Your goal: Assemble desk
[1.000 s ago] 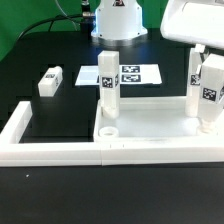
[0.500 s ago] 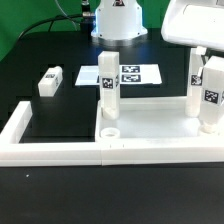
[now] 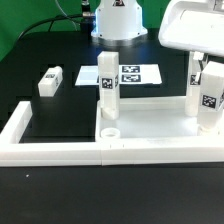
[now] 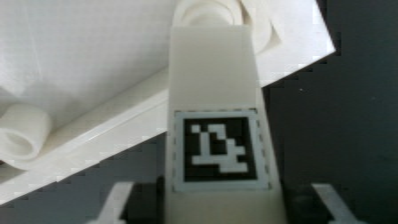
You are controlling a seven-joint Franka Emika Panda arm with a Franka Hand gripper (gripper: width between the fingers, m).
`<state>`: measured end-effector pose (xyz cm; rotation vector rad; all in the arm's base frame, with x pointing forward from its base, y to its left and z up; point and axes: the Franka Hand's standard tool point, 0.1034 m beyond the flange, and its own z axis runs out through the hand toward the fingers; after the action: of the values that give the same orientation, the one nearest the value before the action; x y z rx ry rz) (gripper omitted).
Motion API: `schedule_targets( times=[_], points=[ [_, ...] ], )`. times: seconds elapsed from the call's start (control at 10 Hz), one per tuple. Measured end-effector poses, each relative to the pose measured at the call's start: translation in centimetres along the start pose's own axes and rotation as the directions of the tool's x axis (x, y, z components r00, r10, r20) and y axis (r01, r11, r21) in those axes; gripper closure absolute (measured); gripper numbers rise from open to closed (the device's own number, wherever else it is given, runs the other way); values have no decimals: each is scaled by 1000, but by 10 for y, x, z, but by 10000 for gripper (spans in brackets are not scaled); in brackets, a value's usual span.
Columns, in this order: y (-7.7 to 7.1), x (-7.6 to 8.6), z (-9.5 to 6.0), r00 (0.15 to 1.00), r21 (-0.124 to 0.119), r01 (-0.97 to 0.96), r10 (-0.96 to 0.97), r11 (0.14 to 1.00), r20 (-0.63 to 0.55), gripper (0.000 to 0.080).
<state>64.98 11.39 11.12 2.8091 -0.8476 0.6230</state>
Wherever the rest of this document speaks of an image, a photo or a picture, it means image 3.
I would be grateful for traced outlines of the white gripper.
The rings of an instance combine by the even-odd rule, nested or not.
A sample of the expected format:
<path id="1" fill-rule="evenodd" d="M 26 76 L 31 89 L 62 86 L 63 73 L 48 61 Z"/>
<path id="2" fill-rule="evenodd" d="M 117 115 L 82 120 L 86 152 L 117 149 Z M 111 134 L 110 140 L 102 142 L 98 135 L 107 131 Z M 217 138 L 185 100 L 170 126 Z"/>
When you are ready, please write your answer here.
<path id="1" fill-rule="evenodd" d="M 195 51 L 192 84 L 199 85 L 203 53 L 224 57 L 224 0 L 171 0 L 158 39 L 164 47 Z"/>

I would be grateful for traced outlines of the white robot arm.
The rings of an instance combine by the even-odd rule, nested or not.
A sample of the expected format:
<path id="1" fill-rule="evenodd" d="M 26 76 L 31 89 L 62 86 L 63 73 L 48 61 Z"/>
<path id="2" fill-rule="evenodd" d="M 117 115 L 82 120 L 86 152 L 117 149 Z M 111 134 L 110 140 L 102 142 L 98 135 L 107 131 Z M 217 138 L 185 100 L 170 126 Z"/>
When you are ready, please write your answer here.
<path id="1" fill-rule="evenodd" d="M 95 15 L 94 42 L 128 46 L 148 34 L 137 0 L 101 0 Z M 224 57 L 224 0 L 171 0 L 158 40 L 164 47 Z"/>

